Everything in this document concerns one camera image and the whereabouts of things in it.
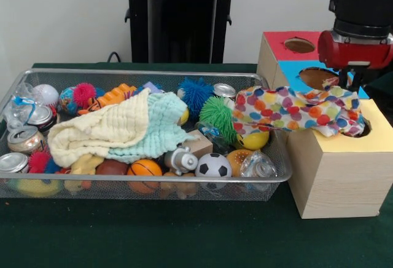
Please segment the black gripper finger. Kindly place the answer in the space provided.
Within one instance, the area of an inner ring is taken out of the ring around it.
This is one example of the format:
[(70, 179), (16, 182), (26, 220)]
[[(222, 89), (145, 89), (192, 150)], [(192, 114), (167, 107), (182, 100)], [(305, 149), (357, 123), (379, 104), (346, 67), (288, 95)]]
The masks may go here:
[(351, 72), (353, 73), (353, 79), (352, 79), (352, 84), (351, 84), (351, 91), (352, 92), (358, 92), (360, 89), (360, 86), (362, 84), (362, 78), (364, 75), (364, 67), (363, 66), (353, 66), (351, 68)]
[(343, 89), (346, 89), (348, 87), (348, 72), (348, 66), (340, 69), (338, 72), (338, 85)]

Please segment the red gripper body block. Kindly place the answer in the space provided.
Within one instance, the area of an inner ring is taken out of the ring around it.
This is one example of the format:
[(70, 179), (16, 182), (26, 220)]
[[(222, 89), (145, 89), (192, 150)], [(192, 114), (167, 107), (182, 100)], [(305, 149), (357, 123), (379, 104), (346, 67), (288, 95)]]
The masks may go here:
[(392, 35), (385, 39), (359, 39), (323, 31), (318, 39), (319, 61), (326, 67), (345, 69), (364, 67), (385, 68), (392, 61)]

